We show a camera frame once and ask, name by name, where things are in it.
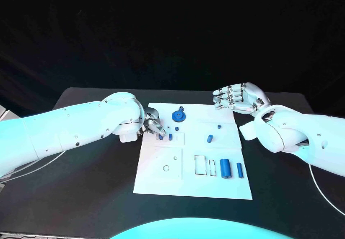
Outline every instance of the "blue gear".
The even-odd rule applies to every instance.
[[[185,118],[187,118],[187,115],[185,115],[185,112],[184,112],[184,106],[181,106],[179,110],[174,112],[172,114],[172,119],[175,122],[181,123],[185,121]]]

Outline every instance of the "robotic hand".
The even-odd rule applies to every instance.
[[[0,178],[29,162],[110,134],[130,142],[145,132],[166,135],[159,112],[153,108],[145,110],[136,96],[126,92],[112,94],[103,101],[0,122]]]
[[[308,164],[345,176],[345,119],[272,105],[253,83],[223,87],[214,95],[217,110],[231,108],[255,116],[255,121],[240,127],[246,140],[257,138],[273,153],[291,153]]]

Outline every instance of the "cable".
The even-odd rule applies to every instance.
[[[15,171],[15,172],[6,174],[0,179],[11,177],[13,174],[16,174],[16,173],[21,172],[22,170],[25,170],[29,166],[32,166],[38,161],[41,161],[41,159],[38,159],[37,161],[34,161],[28,166],[25,166],[25,167],[24,167],[22,169],[19,169],[18,171]]]
[[[21,238],[16,238],[16,237],[6,237],[6,238],[2,238],[2,239],[22,239],[22,238],[35,238],[37,236],[31,237],[31,236],[22,236]]]
[[[319,192],[321,192],[321,194],[322,194],[325,200],[328,201],[328,203],[331,204],[331,206],[337,209],[337,211],[345,216],[345,213],[335,207],[335,205],[334,205],[332,202],[328,200],[328,198],[325,197],[325,195],[324,195],[324,193],[322,193],[322,191],[321,191],[321,189],[319,189],[318,183],[317,183],[317,181],[315,181],[315,175],[314,175],[314,171],[312,171],[311,165],[309,165],[309,170],[311,170],[311,175],[312,175],[312,178],[314,178],[315,186],[317,186],[317,188],[318,188],[318,190],[319,190]]]
[[[16,179],[16,178],[21,178],[22,176],[26,176],[28,174],[37,172],[37,171],[38,171],[39,169],[42,169],[48,164],[51,164],[51,163],[60,158],[60,156],[58,156],[50,163],[47,163],[41,168],[35,169],[35,170],[31,171],[29,173],[25,173],[24,175],[21,175],[21,176],[18,176],[18,177],[9,179],[9,180],[2,181],[0,183],[6,183],[8,181],[11,181],[11,180],[13,180],[13,179]]]

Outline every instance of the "blue object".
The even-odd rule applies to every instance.
[[[221,177],[231,178],[231,168],[230,168],[230,161],[229,159],[221,159]]]
[[[214,139],[214,136],[210,135],[208,138],[207,138],[207,142],[211,143],[211,142],[213,142],[213,139]]]
[[[292,239],[257,226],[213,218],[171,218],[130,228],[112,239],[148,238]]]
[[[175,122],[181,123],[185,121],[185,118],[187,118],[187,115],[185,115],[185,112],[184,112],[184,106],[181,106],[179,110],[174,112],[172,114],[172,119]]]
[[[243,178],[243,165],[237,163],[239,178]]]

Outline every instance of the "small blue part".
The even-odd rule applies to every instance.
[[[179,110],[174,112],[172,114],[172,119],[175,122],[181,123],[185,121],[185,118],[187,118],[187,115],[185,115],[185,112],[184,112],[184,106],[181,106]]]
[[[243,178],[243,165],[237,163],[239,178]]]
[[[221,159],[221,177],[223,178],[231,178],[231,168],[230,168],[230,161],[229,159]]]
[[[213,142],[213,139],[214,139],[214,136],[210,135],[208,138],[207,138],[207,142],[211,143],[211,142]]]

